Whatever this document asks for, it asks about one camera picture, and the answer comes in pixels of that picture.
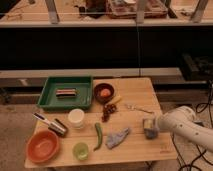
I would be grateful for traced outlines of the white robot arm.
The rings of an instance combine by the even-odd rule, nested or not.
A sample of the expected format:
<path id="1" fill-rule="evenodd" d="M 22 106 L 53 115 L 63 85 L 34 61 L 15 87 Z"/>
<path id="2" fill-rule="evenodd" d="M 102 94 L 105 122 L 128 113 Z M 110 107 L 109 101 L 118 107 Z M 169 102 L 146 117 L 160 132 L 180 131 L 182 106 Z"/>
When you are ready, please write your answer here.
<path id="1" fill-rule="evenodd" d="M 188 106 L 181 106 L 160 115 L 157 127 L 160 131 L 173 132 L 213 153 L 213 129 L 194 122 L 195 112 Z"/>

